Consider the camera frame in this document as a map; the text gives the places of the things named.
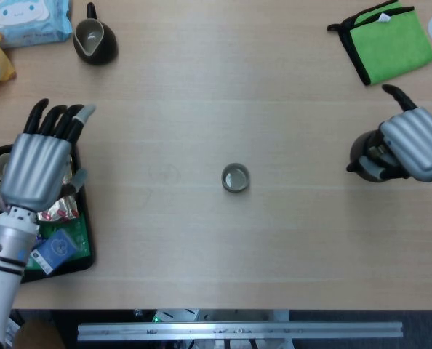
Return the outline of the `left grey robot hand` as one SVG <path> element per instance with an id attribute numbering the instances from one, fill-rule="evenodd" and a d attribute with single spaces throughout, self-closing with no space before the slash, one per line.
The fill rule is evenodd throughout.
<path id="1" fill-rule="evenodd" d="M 96 106 L 56 105 L 49 100 L 31 109 L 10 152 L 1 180 L 0 196 L 9 210 L 42 212 L 59 199 L 71 152 Z"/>

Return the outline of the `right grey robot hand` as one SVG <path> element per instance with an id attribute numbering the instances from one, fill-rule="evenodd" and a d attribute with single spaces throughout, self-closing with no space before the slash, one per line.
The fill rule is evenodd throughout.
<path id="1" fill-rule="evenodd" d="M 401 113 L 356 139 L 347 171 L 369 182 L 410 177 L 432 182 L 432 114 L 399 87 L 383 84 L 382 89 L 399 104 Z"/>

